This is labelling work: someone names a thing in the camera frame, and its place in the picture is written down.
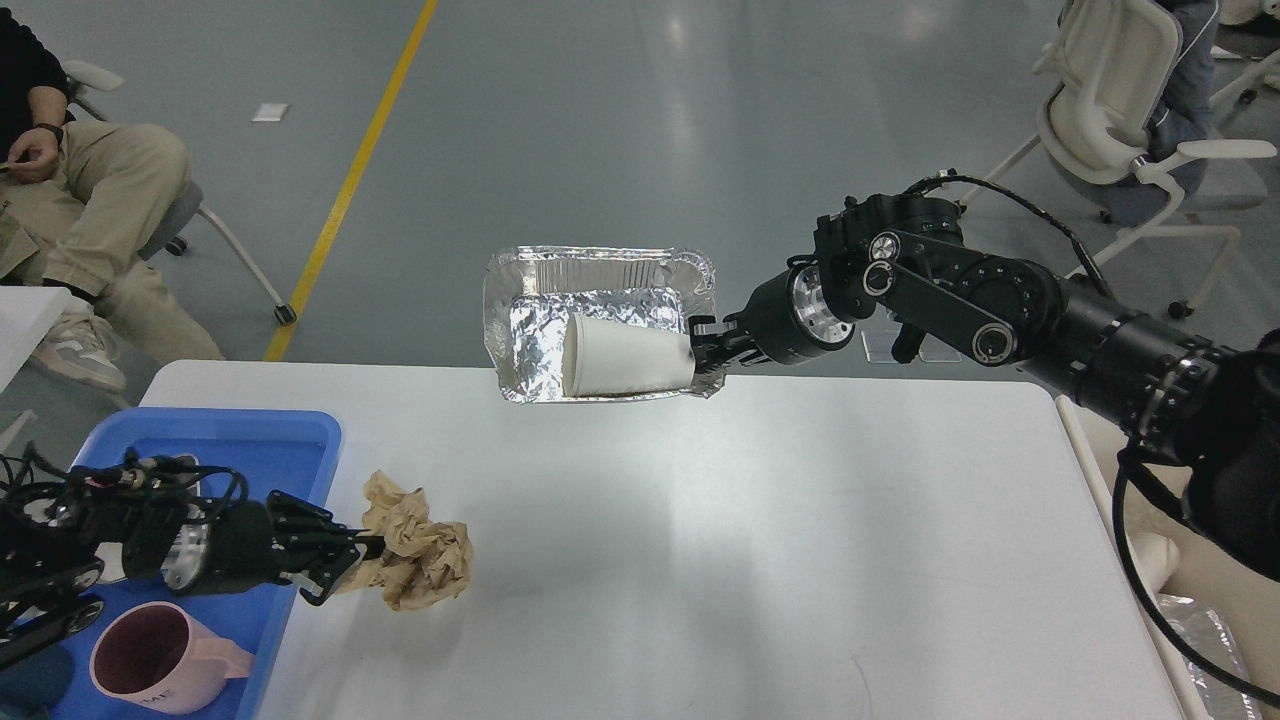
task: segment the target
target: crumpled brown paper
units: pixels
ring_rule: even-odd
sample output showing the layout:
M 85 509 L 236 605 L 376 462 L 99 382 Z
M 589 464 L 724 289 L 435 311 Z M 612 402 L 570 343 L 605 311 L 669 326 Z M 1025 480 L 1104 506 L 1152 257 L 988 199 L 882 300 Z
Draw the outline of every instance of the crumpled brown paper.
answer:
M 370 506 L 361 521 L 369 534 L 383 536 L 387 551 L 361 562 L 338 592 L 383 588 L 383 602 L 401 611 L 467 589 L 475 551 L 465 523 L 433 523 L 422 488 L 404 492 L 381 470 L 365 483 L 365 498 Z

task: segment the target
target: mug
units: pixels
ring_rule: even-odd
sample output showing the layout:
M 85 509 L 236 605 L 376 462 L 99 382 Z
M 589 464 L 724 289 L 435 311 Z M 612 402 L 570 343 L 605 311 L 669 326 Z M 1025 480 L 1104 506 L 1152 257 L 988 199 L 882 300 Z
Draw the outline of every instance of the mug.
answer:
M 253 656 L 172 602 L 120 615 L 93 644 L 90 678 L 102 694 L 169 715 L 195 712 L 247 678 Z

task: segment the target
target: foil container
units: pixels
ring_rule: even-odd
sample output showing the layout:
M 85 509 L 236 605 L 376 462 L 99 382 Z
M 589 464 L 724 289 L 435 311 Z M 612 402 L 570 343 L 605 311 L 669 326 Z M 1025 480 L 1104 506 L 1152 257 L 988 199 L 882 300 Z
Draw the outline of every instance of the foil container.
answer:
M 1189 597 L 1157 594 L 1156 605 L 1174 630 L 1204 657 L 1220 667 L 1230 670 L 1239 678 L 1249 679 L 1244 661 L 1235 646 L 1235 638 L 1221 615 L 1212 607 Z M 1204 710 L 1213 720 L 1262 720 L 1258 701 L 1224 685 L 1208 676 L 1192 661 L 1187 661 L 1187 671 L 1196 683 Z
M 494 254 L 484 278 L 484 343 L 498 388 L 512 402 L 620 402 L 676 395 L 710 397 L 724 373 L 699 374 L 680 391 L 567 397 L 561 361 L 570 315 L 689 332 L 691 315 L 716 314 L 716 270 L 692 250 L 515 247 Z

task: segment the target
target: yellow floor line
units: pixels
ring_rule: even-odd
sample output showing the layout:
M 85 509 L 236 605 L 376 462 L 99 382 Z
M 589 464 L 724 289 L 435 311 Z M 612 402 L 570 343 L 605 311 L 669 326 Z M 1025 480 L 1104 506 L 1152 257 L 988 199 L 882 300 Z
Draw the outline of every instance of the yellow floor line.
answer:
M 311 258 L 307 259 L 306 266 L 302 268 L 302 277 L 298 278 L 298 284 L 293 288 L 293 296 L 289 297 L 289 302 L 298 314 L 298 323 L 302 322 L 302 313 L 307 306 L 307 299 L 311 297 L 311 290 L 315 287 L 316 278 L 324 268 L 325 259 L 329 258 L 329 250 L 338 236 L 338 229 L 342 228 L 342 220 L 347 217 L 347 208 L 351 206 L 351 199 L 356 195 L 356 188 L 360 187 L 360 178 L 365 174 L 369 158 L 374 154 L 378 138 L 383 135 L 387 117 L 390 115 L 392 106 L 396 105 L 396 96 L 399 95 L 401 86 L 404 83 L 404 76 L 408 74 L 408 68 L 413 63 L 413 55 L 417 54 L 422 33 L 426 32 L 426 26 L 431 22 L 436 1 L 426 0 L 426 4 L 422 5 L 422 12 L 417 15 L 413 32 L 410 33 L 408 41 L 404 44 L 399 61 L 396 63 L 396 70 L 387 82 L 387 90 L 383 91 L 383 99 L 378 102 L 374 119 L 370 120 L 369 129 L 365 131 L 365 140 L 360 142 L 356 159 L 351 161 L 347 178 L 342 182 L 342 188 L 338 191 L 338 197 L 333 201 L 333 208 L 329 209 L 329 219 L 325 220 L 324 228 L 320 229 L 320 237 L 316 238 L 316 245 L 311 249 Z M 288 350 L 289 341 L 293 340 L 293 329 L 298 323 L 276 328 L 275 336 L 271 337 L 271 343 L 266 347 L 266 355 L 262 360 L 276 361 L 284 359 L 284 351 Z

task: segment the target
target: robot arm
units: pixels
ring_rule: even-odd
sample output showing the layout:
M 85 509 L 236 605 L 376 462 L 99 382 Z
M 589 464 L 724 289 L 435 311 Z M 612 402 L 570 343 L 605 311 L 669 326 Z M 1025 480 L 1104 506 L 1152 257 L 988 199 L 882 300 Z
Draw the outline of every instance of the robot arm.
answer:
M 67 473 L 31 447 L 23 460 L 0 496 L 0 669 L 97 619 L 102 601 L 86 593 L 102 575 L 95 553 L 104 542 L 122 543 L 125 577 L 159 574 L 175 594 L 296 584 L 311 605 L 385 544 L 278 491 L 265 503 L 247 500 L 239 473 L 189 457 L 131 451 L 114 468 Z M 24 482 L 32 468 L 55 480 Z M 198 483 L 220 474 L 230 477 L 227 492 L 201 497 Z
M 818 219 L 814 254 L 792 258 L 746 307 L 721 324 L 691 319 L 698 370 L 805 363 L 842 348 L 882 305 L 904 323 L 899 363 L 933 334 L 975 363 L 1018 364 L 1119 425 L 1132 460 L 1190 466 L 1184 496 L 1160 505 L 1280 580 L 1280 347 L 1235 352 L 1084 278 L 964 247 L 959 215 L 910 191 L 847 199 Z

